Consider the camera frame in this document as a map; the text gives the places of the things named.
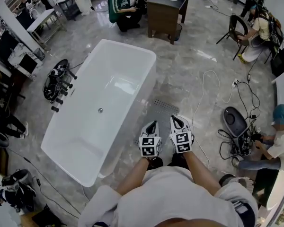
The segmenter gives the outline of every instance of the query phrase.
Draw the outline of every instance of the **sleeve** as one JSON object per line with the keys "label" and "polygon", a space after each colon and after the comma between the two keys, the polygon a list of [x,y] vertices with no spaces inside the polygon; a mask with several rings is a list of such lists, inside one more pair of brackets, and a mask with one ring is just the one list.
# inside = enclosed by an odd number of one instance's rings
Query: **sleeve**
{"label": "sleeve", "polygon": [[254,30],[257,30],[257,31],[260,30],[260,22],[259,22],[259,19],[258,19],[258,18],[255,19],[255,22],[254,22],[254,25],[253,25],[252,28],[253,28]]}
{"label": "sleeve", "polygon": [[119,0],[112,0],[112,7],[113,7],[114,13],[118,13],[121,10]]}
{"label": "sleeve", "polygon": [[257,202],[251,193],[240,183],[223,186],[215,197],[230,201],[243,222],[244,227],[255,226],[257,220]]}
{"label": "sleeve", "polygon": [[109,186],[99,187],[81,213],[78,227],[110,226],[120,199],[121,195]]}
{"label": "sleeve", "polygon": [[276,138],[272,147],[270,147],[267,152],[273,157],[276,158],[279,155],[284,153],[284,143],[280,138]]}

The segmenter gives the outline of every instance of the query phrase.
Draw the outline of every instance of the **green shirt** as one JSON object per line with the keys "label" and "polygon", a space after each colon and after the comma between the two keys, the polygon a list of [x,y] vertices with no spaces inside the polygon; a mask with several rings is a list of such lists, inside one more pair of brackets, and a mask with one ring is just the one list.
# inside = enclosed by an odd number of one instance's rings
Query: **green shirt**
{"label": "green shirt", "polygon": [[117,22],[122,13],[118,13],[121,9],[129,9],[131,7],[129,0],[108,0],[109,21]]}

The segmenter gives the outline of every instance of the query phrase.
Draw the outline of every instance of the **freestanding bathtub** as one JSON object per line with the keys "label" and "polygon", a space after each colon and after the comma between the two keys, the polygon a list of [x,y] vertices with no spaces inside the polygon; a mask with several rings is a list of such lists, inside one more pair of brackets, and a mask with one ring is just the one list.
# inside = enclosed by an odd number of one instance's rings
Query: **freestanding bathtub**
{"label": "freestanding bathtub", "polygon": [[156,54],[101,40],[78,70],[41,149],[90,187],[112,173],[156,81]]}

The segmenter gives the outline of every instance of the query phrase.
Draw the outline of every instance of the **blue cap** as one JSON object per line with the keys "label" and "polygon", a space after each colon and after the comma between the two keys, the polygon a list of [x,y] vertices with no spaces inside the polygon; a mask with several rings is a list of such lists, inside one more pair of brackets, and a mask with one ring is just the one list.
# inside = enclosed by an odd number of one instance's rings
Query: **blue cap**
{"label": "blue cap", "polygon": [[273,112],[275,124],[284,124],[284,104],[279,104]]}

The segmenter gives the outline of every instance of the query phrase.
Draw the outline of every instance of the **marble floor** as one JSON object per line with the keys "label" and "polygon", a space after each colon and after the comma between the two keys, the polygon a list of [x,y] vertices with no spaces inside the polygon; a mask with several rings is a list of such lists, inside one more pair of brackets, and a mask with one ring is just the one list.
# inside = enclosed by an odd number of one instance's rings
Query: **marble floor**
{"label": "marble floor", "polygon": [[[228,0],[211,0],[219,7],[219,11],[231,15],[239,14],[243,6]],[[59,31],[49,42],[51,50],[46,53],[44,65],[35,81],[27,81],[22,94],[25,100],[19,100],[15,115],[29,123],[30,134],[24,140],[10,138],[10,148],[27,157],[48,180],[70,201],[80,212],[83,211],[87,198],[82,192],[82,186],[63,172],[40,149],[47,125],[53,115],[51,104],[45,100],[42,87],[48,72],[62,59],[68,59],[71,66],[81,63],[87,54],[93,50],[101,39],[114,40],[154,51],[157,55],[157,82],[151,98],[173,104],[180,109],[180,114],[193,118],[195,110],[202,96],[203,74],[204,96],[194,117],[195,136],[210,159],[209,168],[226,173],[237,174],[230,160],[223,160],[219,155],[220,143],[223,141],[217,135],[217,130],[224,128],[221,114],[225,107],[236,107],[243,116],[246,115],[240,101],[237,89],[234,88],[228,104],[224,103],[230,97],[231,84],[237,78],[246,81],[247,71],[251,65],[242,64],[238,58],[232,60],[237,50],[236,43],[231,39],[224,39],[218,45],[216,42],[227,32],[229,18],[211,8],[208,0],[189,0],[186,20],[183,24],[180,39],[171,45],[166,35],[147,36],[147,20],[142,18],[141,28],[121,33],[115,24],[108,20],[107,12],[92,12],[88,16],[78,16],[76,21],[67,21],[67,32]],[[106,10],[106,0],[94,2],[96,9]],[[274,108],[274,89],[271,80],[269,63],[264,65],[265,53],[260,55],[251,72],[251,87],[261,101],[261,115],[256,126],[262,129],[270,123],[271,112]],[[240,94],[247,110],[252,109],[250,91],[246,85],[240,84]],[[222,149],[224,157],[229,155],[227,147]],[[167,141],[162,155],[164,162],[171,159],[172,145]],[[208,164],[207,158],[194,143],[194,152]],[[139,159],[140,152],[131,142],[125,147],[118,164],[110,176],[98,179],[91,188],[84,188],[90,199],[97,187],[109,184],[115,187]],[[78,213],[38,174],[38,172],[19,156],[10,152],[9,171],[17,168],[27,168],[32,175],[38,176],[42,183],[42,191],[49,198],[57,201],[67,211],[78,216]],[[36,202],[40,206],[46,203],[50,209],[68,226],[76,226],[77,219],[60,209],[55,203],[40,194],[38,186]]]}

